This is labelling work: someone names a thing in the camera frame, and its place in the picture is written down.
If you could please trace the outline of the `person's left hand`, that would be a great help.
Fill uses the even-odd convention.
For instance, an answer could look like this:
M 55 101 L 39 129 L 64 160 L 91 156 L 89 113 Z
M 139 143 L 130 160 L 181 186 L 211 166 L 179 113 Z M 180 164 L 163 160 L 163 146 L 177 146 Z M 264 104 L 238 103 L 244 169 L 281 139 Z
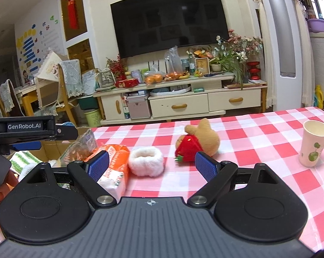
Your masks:
M 17 184 L 18 179 L 16 178 L 15 173 L 10 170 L 6 175 L 4 182 L 0 185 L 0 203 Z

